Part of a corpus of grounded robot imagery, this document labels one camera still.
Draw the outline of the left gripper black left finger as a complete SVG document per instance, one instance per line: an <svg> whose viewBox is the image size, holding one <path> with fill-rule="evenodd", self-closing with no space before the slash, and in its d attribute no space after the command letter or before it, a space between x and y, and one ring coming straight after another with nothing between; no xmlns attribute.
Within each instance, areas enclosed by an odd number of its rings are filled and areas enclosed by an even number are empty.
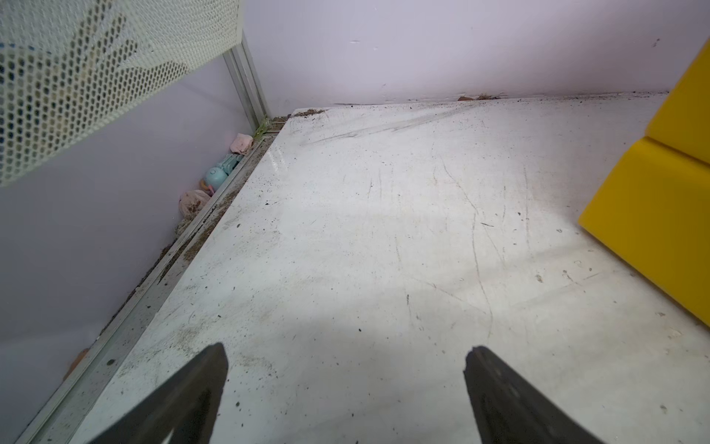
<svg viewBox="0 0 710 444"><path fill-rule="evenodd" d="M212 344L183 366L94 443L207 443L216 423L229 361Z"/></svg>

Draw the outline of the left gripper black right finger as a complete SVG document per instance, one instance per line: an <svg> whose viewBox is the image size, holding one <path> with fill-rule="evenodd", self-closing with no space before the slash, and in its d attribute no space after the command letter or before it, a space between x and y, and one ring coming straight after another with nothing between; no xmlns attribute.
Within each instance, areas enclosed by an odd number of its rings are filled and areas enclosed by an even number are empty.
<svg viewBox="0 0 710 444"><path fill-rule="evenodd" d="M600 441L484 346L467 354L463 375L481 442Z"/></svg>

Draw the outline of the yellow plastic drawer cabinet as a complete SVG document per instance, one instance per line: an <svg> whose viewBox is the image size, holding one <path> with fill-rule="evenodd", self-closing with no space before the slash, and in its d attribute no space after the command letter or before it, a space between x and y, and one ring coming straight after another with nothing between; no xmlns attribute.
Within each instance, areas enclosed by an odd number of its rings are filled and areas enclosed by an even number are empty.
<svg viewBox="0 0 710 444"><path fill-rule="evenodd" d="M709 47L619 159L580 225L709 322Z"/></svg>

